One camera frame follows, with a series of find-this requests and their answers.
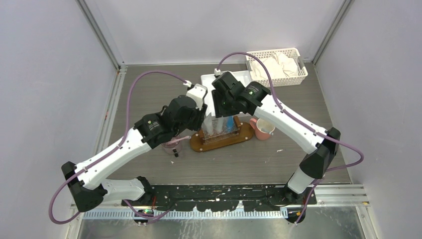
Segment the mug handle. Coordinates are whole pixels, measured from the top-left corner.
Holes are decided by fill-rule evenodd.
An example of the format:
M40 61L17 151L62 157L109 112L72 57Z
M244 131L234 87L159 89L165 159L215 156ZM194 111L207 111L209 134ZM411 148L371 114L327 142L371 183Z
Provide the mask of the mug handle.
M256 129L256 121L257 121L257 119L255 119L255 118L251 118L249 120L249 124L252 126L253 129Z

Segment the brown wooden tray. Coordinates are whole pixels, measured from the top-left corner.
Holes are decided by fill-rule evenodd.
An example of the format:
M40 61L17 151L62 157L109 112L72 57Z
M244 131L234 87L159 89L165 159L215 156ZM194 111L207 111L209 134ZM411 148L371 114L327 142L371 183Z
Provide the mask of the brown wooden tray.
M248 141L254 136L254 134L255 134L255 130L252 128L252 126L249 123L242 122L240 123L240 130L239 130L238 135L230 137L230 138L225 138L223 140L220 140L214 143L203 144L203 139L201 138L201 135L204 135L204 134L201 129L199 132L194 133L194 135L192 135L192 138L190 140L190 145L191 145L192 150L195 152L205 152L212 149L221 148L224 146Z

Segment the basket handle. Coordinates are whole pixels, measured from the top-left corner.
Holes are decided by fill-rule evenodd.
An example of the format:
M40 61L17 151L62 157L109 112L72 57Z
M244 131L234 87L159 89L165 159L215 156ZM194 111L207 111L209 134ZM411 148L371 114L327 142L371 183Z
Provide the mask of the basket handle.
M299 66L299 69L301 69L301 70L303 70L303 68L305 67L305 64L303 63L302 56L298 56L298 66Z

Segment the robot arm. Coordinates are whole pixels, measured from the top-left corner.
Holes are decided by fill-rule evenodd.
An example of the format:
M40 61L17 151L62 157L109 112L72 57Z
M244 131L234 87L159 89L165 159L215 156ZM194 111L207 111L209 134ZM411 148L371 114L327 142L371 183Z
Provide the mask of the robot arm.
M116 152L72 180L68 186L79 212L89 211L104 201L139 200L141 197L145 197L145 201L148 201L152 189L145 178L138 177L132 180L106 178L133 158L169 142L185 129L199 130L207 109L207 105L204 104L206 94L207 88L196 84L185 96L174 98L160 112L145 115L128 131L125 142ZM85 170L86 166L115 149L121 140L84 162L76 165L72 162L65 163L62 166L65 178L68 179L75 172Z
M299 168L289 179L285 187L285 196L291 202L300 198L300 194L316 179L321 179L337 153L338 145L310 132L303 125L280 111L268 88L257 82L244 86L230 72L224 72L212 83L215 115L232 116L240 112L265 119L280 131L293 139L307 155ZM281 101L283 109L304 124L314 128L322 135L339 139L340 132L331 128L326 130L301 117Z

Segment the cable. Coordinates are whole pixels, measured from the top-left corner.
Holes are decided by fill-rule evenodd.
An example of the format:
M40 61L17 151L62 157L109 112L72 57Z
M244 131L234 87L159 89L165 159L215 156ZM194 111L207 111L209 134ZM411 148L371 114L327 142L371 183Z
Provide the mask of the cable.
M267 77L268 77L268 82L270 83L270 90L271 90L271 94L272 94L272 96L273 96L273 99L274 99L274 102L276 103L276 105L280 108L280 110L282 111L282 112L284 112L287 116L289 116L291 119L293 119L294 121L296 121L297 123L299 123L300 125L302 125L303 127L305 127L305 128L307 128L309 131L311 131L312 133L315 133L316 135L318 135L318 136L320 136L320 137L323 137L324 139L327 139L327 140L329 140L329 141L331 141L331 142L334 142L334 143L338 143L338 144L340 144L340 145L343 145L343 146L345 146L345 147L347 147L347 148L349 148L349 149L351 149L351 150L353 150L353 151L355 151L355 152L357 152L359 155L360 155L360 158L359 158L359 160L357 160L356 162L354 162L354 163L350 163L350 164L346 164L346 165L342 165L342 166L337 166L337 167L334 167L334 168L329 168L329 169L327 169L327 172L330 172L330 171L333 171L333 170L337 170L337 169L342 169L342 168L348 168L348 167L352 167L352 166L355 166L355 165L357 165L357 164L359 164L359 163L361 163L362 161L363 161L363 159L364 159L364 155L363 155L363 153L362 153L362 151L360 151L358 148L356 148L355 146L352 146L352 145L350 145L350 144L348 144L348 143L345 143L345 142L343 142L343 141L340 141L340 140L337 140L337 139L335 139L335 138L332 138L332 137L330 137L330 136L327 136L327 135L324 135L324 134L322 134L322 133L320 133L320 132L317 132L314 128L312 128L312 127L310 127L309 125L307 125L306 123L304 123L304 122L302 122L300 119L298 119L298 118L296 118L296 117L294 117L291 113L289 113L287 110L285 110L284 108L283 108L283 106L280 104L280 102L279 102L279 100L278 100L278 98L277 98L277 95L276 95L276 92L275 92L275 89L274 89L274 85L273 85L273 81L271 80L271 76L270 76L270 73L268 72L268 69L265 67L265 65L264 65L264 63L262 63L262 61L261 60L259 60L258 59L258 57L256 57L256 56L254 56L254 55L252 55L252 54L249 54L249 53L246 53L246 52L233 52L233 53L230 53L230 54L228 54L227 56L225 56L220 62L219 62L219 64L218 64L218 66L217 66L217 70L219 70L220 69L220 67L221 67L221 65L222 65L222 63L227 59L227 58L229 58L230 56L232 56L232 55L246 55L246 56L249 56L249 57L251 57L251 58L253 58L254 60L256 60L261 66L262 66L262 68L264 68L264 71L265 71L265 73L267 74ZM306 210L306 207L307 207L307 205L308 205L308 201L309 201L309 198L310 198L310 196L311 196L311 194L313 193L313 191L314 191L314 189L315 189L315 187L319 184L321 182L321 180L314 180L314 186L312 187L312 189L310 190L310 192L309 192L309 194L308 194L308 197L307 197L307 199L306 199L306 201L305 201L305 204L304 204L304 208L302 209L302 212L301 212L301 214L300 214L300 216L298 217L298 219L296 220L296 222L295 222L295 224L297 224L298 223L298 221L300 220L300 218L302 217L302 215L303 215L303 213L305 212L305 210Z
M130 99L131 99L131 96L132 96L132 91L133 91L133 89L135 88L135 85L136 85L136 83L142 78L142 77L144 77L144 76L146 76L146 75L149 75L149 74L152 74L152 73L160 73L160 74L164 74L164 75L169 75L169 76L173 76L173 77L175 77L175 78L177 78L177 79L179 79L180 81L182 81L183 83L187 83L187 81L186 80L184 80L183 78L181 78L181 77L179 77L179 76L177 76L177 75L175 75L175 74L173 74L173 73L171 73L171 72L167 72L167 71L160 71L160 70L157 70L157 71L147 71L147 72L144 72L144 73L142 73L142 74L140 74L138 77L136 77L136 79L133 81L133 83L132 83L132 85L130 86L130 90L129 90L129 94L127 95L127 103L126 103L126 128L125 128L125 132L124 132L124 135L123 135L123 138L121 139L121 141L120 141L120 143L118 144L118 146L116 146L114 149L112 149L110 152L108 152L107 154L105 154L103 157L100 157L99 159L97 159L96 161L94 161L94 162L92 162L91 164L89 164L88 166L86 166L84 169L82 169L82 170L80 170L80 171L78 171L78 172L76 172L74 175L72 175L70 178L68 178L62 185L60 185L60 187L56 190L56 192L53 194L53 197L51 198L51 200L50 200L50 204L49 204L49 206L48 206L48 216L49 216L49 218L50 218L50 220L53 222L53 223L55 223L55 224L66 224L66 223L68 223L68 222L70 222L71 220L73 220L73 219L75 219L78 215L79 215L79 213L80 212L77 212L77 213L75 213L72 217L70 217L69 219L67 219L67 220L64 220L64 221L58 221L58 220L56 220L55 218L54 218L54 216L53 216L53 205L54 205L54 201L56 200L56 198L57 198L57 196L59 195L59 193L62 191L62 189L68 184L68 183L70 183L73 179L75 179L76 177L78 177L79 175L81 175L83 172L86 172L86 171L88 171L88 169L90 169L90 168L92 168L92 167L94 167L96 164L98 164L99 162L101 162L101 161L103 161L104 159L106 159L107 157L109 157L110 155L112 155L114 152L116 152L121 146L122 146L122 144L124 143L124 141L126 140L126 138L127 138L127 133L129 132L129 106L130 106Z

